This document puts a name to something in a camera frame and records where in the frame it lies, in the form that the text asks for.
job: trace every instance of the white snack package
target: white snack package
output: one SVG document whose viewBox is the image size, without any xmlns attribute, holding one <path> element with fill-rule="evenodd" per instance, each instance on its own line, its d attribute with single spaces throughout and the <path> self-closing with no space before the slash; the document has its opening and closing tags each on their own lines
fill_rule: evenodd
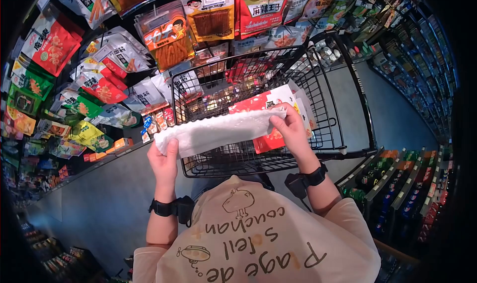
<svg viewBox="0 0 477 283">
<path fill-rule="evenodd" d="M 159 151 L 166 155 L 170 139 L 177 139 L 178 158 L 186 158 L 227 144 L 270 135 L 273 125 L 269 119 L 273 115 L 284 119 L 287 111 L 283 107 L 277 107 L 196 120 L 168 127 L 154 134 L 154 140 Z"/>
<path fill-rule="evenodd" d="M 109 0 L 59 0 L 76 15 L 83 16 L 91 29 L 96 29 L 104 20 L 115 15 L 116 9 Z"/>
</svg>

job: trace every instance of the shopping cart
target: shopping cart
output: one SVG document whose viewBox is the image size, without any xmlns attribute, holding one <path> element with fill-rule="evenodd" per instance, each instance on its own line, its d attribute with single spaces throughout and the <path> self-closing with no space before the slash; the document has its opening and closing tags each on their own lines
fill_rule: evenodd
<svg viewBox="0 0 477 283">
<path fill-rule="evenodd" d="M 254 95 L 285 85 L 293 80 L 303 88 L 312 104 L 317 128 L 309 138 L 310 147 L 321 161 L 352 159 L 376 152 L 373 123 L 364 89 L 343 43 L 335 31 L 315 36 L 313 40 L 333 39 L 355 83 L 365 116 L 369 147 L 346 152 L 336 103 L 325 67 L 315 48 L 302 46 L 257 51 L 215 60 L 172 76 L 172 95 L 176 125 L 229 113 L 229 107 Z M 330 92 L 325 103 L 318 75 L 323 74 Z M 297 167 L 286 148 L 257 154 L 251 140 L 229 144 L 199 155 L 182 158 L 186 177 L 214 178 L 233 174 L 264 174 Z"/>
</svg>

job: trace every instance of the green snack package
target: green snack package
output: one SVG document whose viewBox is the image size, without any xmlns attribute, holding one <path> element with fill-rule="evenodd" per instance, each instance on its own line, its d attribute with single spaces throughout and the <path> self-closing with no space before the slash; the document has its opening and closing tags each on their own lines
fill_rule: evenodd
<svg viewBox="0 0 477 283">
<path fill-rule="evenodd" d="M 69 138 L 97 153 L 110 149 L 114 144 L 114 140 L 84 120 L 73 127 Z"/>
<path fill-rule="evenodd" d="M 60 101 L 63 101 L 63 106 L 86 117 L 95 118 L 99 113 L 103 112 L 101 107 L 78 95 L 74 90 L 65 89 L 60 94 Z"/>
<path fill-rule="evenodd" d="M 11 71 L 11 81 L 21 92 L 45 101 L 46 96 L 53 88 L 53 83 L 29 71 L 15 60 Z"/>
<path fill-rule="evenodd" d="M 38 107 L 41 104 L 41 100 L 24 94 L 16 85 L 10 85 L 10 91 L 8 93 L 7 105 L 27 113 L 28 115 L 36 115 Z"/>
</svg>

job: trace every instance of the gray floor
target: gray floor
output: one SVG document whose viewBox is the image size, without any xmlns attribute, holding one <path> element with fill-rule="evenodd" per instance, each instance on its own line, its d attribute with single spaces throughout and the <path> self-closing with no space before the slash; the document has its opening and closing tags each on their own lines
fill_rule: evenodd
<svg viewBox="0 0 477 283">
<path fill-rule="evenodd" d="M 358 64 L 357 70 L 369 102 L 378 146 L 386 149 L 438 147 L 422 119 L 390 84 L 369 70 L 366 63 Z M 341 69 L 327 75 L 347 150 L 368 147 L 364 116 L 349 71 Z M 329 116 L 334 117 L 336 113 L 325 80 L 321 77 L 319 82 Z M 333 136 L 339 140 L 336 126 Z M 28 208 L 30 222 L 58 238 L 65 247 L 75 245 L 89 249 L 110 275 L 124 268 L 125 277 L 127 266 L 122 259 L 145 245 L 147 209 L 154 193 L 155 181 L 146 152 L 147 147 L 140 148 L 51 193 Z M 331 179 L 338 180 L 360 161 L 328 162 Z M 272 172 L 269 177 L 279 193 L 301 206 L 283 184 L 290 172 L 296 171 Z M 190 195 L 192 183 L 179 168 L 177 196 Z"/>
</svg>

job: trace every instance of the cartoon face on package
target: cartoon face on package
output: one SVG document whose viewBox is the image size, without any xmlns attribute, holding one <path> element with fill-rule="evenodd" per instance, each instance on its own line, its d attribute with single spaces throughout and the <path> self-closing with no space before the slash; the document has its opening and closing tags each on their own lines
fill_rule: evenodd
<svg viewBox="0 0 477 283">
<path fill-rule="evenodd" d="M 109 0 L 59 0 L 75 14 L 83 16 L 91 29 L 96 29 L 104 20 L 116 14 Z"/>
<path fill-rule="evenodd" d="M 192 59 L 194 48 L 189 39 L 190 29 L 181 1 L 176 0 L 136 18 L 136 29 L 149 49 L 159 71 Z"/>
<path fill-rule="evenodd" d="M 80 47 L 81 38 L 69 29 L 78 28 L 51 4 L 38 16 L 21 51 L 55 77 Z"/>
<path fill-rule="evenodd" d="M 320 18 L 333 0 L 308 0 L 299 21 Z"/>
<path fill-rule="evenodd" d="M 198 42 L 234 38 L 234 0 L 182 0 Z"/>
<path fill-rule="evenodd" d="M 281 24 L 287 0 L 240 0 L 240 39 Z"/>
</svg>

